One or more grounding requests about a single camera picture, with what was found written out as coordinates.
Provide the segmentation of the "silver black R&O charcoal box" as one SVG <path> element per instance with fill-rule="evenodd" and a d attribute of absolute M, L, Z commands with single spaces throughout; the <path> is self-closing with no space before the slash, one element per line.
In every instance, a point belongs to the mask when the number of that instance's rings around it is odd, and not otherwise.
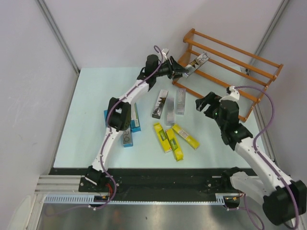
<path fill-rule="evenodd" d="M 210 59 L 210 56 L 207 52 L 203 52 L 198 55 L 193 61 L 191 61 L 185 69 L 187 73 L 185 73 L 185 77 L 189 77 L 192 73 L 194 73 L 197 69 L 199 69 L 204 63 L 206 63 Z"/>

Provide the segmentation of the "blue toothpaste box with barcode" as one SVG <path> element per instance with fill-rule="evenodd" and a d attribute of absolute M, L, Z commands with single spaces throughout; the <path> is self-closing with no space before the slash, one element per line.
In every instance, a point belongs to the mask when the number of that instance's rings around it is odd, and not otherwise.
<path fill-rule="evenodd" d="M 138 110 L 137 105 L 134 103 L 131 106 L 131 122 L 130 122 L 130 128 L 132 133 L 141 131 L 139 116 L 138 116 Z"/>

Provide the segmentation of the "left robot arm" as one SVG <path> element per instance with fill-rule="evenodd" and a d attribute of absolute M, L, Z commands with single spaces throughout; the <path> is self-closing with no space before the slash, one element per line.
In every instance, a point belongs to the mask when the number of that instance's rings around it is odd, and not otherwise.
<path fill-rule="evenodd" d="M 121 97 L 112 97 L 109 100 L 105 137 L 95 160 L 85 174 L 85 179 L 89 181 L 92 189 L 99 192 L 106 186 L 106 177 L 110 176 L 107 172 L 108 156 L 115 142 L 130 127 L 132 105 L 155 85 L 156 78 L 167 76 L 171 80 L 178 79 L 186 73 L 188 70 L 173 57 L 163 61 L 159 60 L 157 55 L 149 55 L 134 85 Z"/>

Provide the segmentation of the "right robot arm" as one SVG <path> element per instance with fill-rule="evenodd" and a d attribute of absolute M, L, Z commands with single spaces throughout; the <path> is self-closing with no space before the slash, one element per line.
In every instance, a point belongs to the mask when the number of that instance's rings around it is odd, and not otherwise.
<path fill-rule="evenodd" d="M 255 180 L 238 167 L 223 174 L 226 192 L 238 190 L 262 206 L 268 220 L 281 225 L 307 211 L 307 187 L 285 174 L 256 145 L 252 133 L 239 121 L 239 92 L 228 90 L 225 97 L 210 92 L 196 100 L 196 109 L 213 119 L 224 144 L 240 155 L 258 176 Z"/>

